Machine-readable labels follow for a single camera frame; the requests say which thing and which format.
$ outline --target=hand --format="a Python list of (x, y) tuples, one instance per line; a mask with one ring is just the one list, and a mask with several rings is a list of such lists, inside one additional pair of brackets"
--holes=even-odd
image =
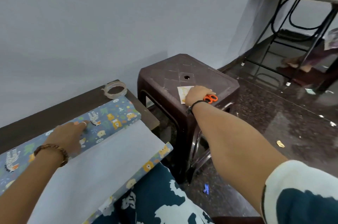
[(66, 123), (60, 126), (57, 126), (54, 131), (48, 136), (45, 144), (55, 144), (59, 147), (65, 149), (69, 155), (75, 153), (79, 154), (81, 145), (80, 145), (80, 135), (83, 130), (87, 127), (83, 122), (75, 125), (73, 122)]
[(203, 100), (207, 94), (216, 95), (216, 93), (204, 86), (196, 85), (192, 87), (186, 96), (186, 106), (190, 107), (196, 101)]

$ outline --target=clear adhesive tape roll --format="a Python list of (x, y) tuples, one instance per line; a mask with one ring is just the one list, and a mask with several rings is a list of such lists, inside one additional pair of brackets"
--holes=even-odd
[[(114, 87), (123, 87), (124, 89), (119, 92), (119, 93), (116, 93), (116, 94), (110, 94), (108, 93), (108, 91), (111, 89), (111, 88), (114, 88)], [(115, 82), (110, 82), (108, 84), (106, 84), (106, 86), (104, 87), (104, 89), (101, 89), (104, 91), (104, 95), (107, 96), (107, 98), (110, 98), (110, 99), (116, 99), (120, 96), (124, 96), (127, 94), (127, 85), (123, 82), (120, 82), (120, 81), (115, 81)]]

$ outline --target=black cord bracelet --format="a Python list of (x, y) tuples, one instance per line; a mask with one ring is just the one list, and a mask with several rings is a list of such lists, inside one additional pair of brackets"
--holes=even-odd
[(188, 109), (187, 109), (187, 114), (192, 114), (192, 115), (194, 115), (193, 112), (192, 112), (192, 108), (193, 108), (197, 103), (199, 103), (199, 102), (206, 102), (206, 103), (208, 103), (206, 100), (197, 100), (194, 104), (192, 104), (190, 107), (188, 107)]

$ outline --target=wooden table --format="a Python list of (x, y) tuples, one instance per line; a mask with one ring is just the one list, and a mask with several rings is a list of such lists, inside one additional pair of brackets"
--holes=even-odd
[[(0, 154), (111, 101), (102, 88), (104, 85), (0, 128)], [(121, 90), (116, 87), (109, 93), (115, 94)], [(157, 118), (129, 90), (125, 97), (141, 113), (142, 122), (158, 136)]]
[[(277, 12), (287, 1), (289, 1), (289, 0), (279, 0), (278, 6), (277, 6)], [(291, 84), (291, 81), (297, 75), (297, 73), (299, 71), (299, 68), (302, 66), (302, 64), (304, 63), (304, 61), (306, 60), (306, 58), (308, 57), (308, 55), (311, 53), (311, 51), (313, 50), (313, 48), (318, 45), (318, 43), (320, 42), (320, 40), (322, 39), (322, 37), (324, 36), (324, 34), (326, 33), (326, 31), (328, 30), (329, 26), (331, 25), (333, 19), (336, 17), (336, 15), (338, 13), (338, 0), (315, 0), (315, 1), (329, 2), (329, 3), (332, 4), (332, 9), (331, 9), (330, 13), (327, 15), (327, 17), (324, 19), (323, 23), (318, 28), (316, 28), (316, 32), (315, 32), (316, 36), (311, 36), (311, 37), (307, 38), (307, 40), (309, 40), (309, 41), (312, 40), (312, 45), (311, 45), (311, 47), (309, 49), (305, 50), (305, 49), (301, 49), (299, 47), (295, 47), (295, 46), (293, 46), (291, 44), (287, 44), (287, 43), (276, 41), (277, 38), (281, 38), (281, 39), (288, 40), (288, 41), (291, 41), (291, 42), (297, 42), (297, 39), (288, 38), (288, 37), (282, 36), (280, 34), (281, 28), (284, 25), (286, 19), (288, 17), (291, 17), (293, 11), (296, 9), (297, 5), (300, 2), (300, 0), (295, 0), (294, 4), (290, 8), (288, 14), (285, 16), (282, 24), (280, 25), (280, 27), (279, 27), (279, 29), (277, 31), (275, 31), (273, 29), (273, 24), (274, 24), (274, 21), (275, 21), (275, 18), (277, 16), (277, 14), (273, 15), (273, 17), (270, 19), (270, 21), (266, 25), (265, 29), (263, 30), (262, 34), (259, 36), (258, 40), (256, 41), (256, 43), (252, 47), (251, 52), (244, 58), (242, 66), (245, 64), (245, 61), (249, 61), (249, 62), (251, 62), (253, 64), (256, 64), (256, 65), (258, 65), (260, 67), (268, 69), (268, 70), (270, 70), (272, 72), (275, 72), (275, 73), (277, 73), (279, 75), (282, 75), (282, 76), (288, 78), (288, 81), (286, 82), (286, 86), (289, 86)], [(269, 28), (270, 25), (271, 25), (271, 29), (273, 30), (274, 36), (273, 36), (273, 38), (271, 40), (271, 43), (270, 43), (269, 47), (267, 48), (267, 50), (266, 50), (266, 52), (264, 54), (263, 59), (260, 61), (260, 63), (248, 59), (249, 56), (254, 52), (253, 49), (260, 42), (260, 39), (263, 37), (263, 35), (265, 34), (266, 30)], [(285, 45), (285, 46), (288, 46), (288, 47), (292, 47), (292, 48), (295, 48), (295, 49), (298, 49), (298, 50), (306, 52), (305, 58), (303, 59), (302, 63), (299, 64), (298, 68), (296, 68), (295, 71), (291, 75), (281, 73), (278, 70), (272, 69), (272, 68), (270, 68), (270, 67), (265, 66), (265, 65), (262, 64), (263, 61), (264, 61), (264, 58), (265, 58), (266, 54), (269, 52), (269, 49), (270, 49), (270, 46), (271, 46), (272, 43), (282, 44), (282, 45)]]

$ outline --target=orange scissors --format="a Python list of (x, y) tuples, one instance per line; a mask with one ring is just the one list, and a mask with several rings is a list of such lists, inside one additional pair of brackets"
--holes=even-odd
[(213, 102), (216, 102), (218, 100), (217, 96), (216, 95), (211, 95), (211, 94), (208, 94), (206, 95), (203, 100), (207, 101), (209, 104), (213, 103)]

